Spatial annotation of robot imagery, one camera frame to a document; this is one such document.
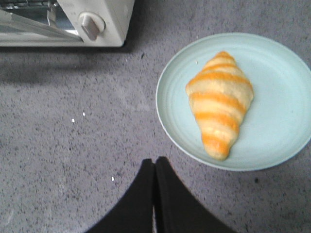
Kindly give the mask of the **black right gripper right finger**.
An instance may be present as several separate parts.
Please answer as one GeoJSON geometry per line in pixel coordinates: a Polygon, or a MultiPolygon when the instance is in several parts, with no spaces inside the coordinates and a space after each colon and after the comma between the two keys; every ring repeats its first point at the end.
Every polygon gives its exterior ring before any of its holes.
{"type": "Polygon", "coordinates": [[[185,187],[166,157],[155,163],[154,206],[158,233],[233,233],[185,187]]]}

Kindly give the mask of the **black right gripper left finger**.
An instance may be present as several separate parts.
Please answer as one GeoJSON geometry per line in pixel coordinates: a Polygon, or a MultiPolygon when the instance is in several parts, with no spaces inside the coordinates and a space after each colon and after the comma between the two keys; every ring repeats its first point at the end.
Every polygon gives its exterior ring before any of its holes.
{"type": "Polygon", "coordinates": [[[155,167],[145,159],[118,203],[89,233],[151,233],[153,230],[153,185],[155,167]]]}

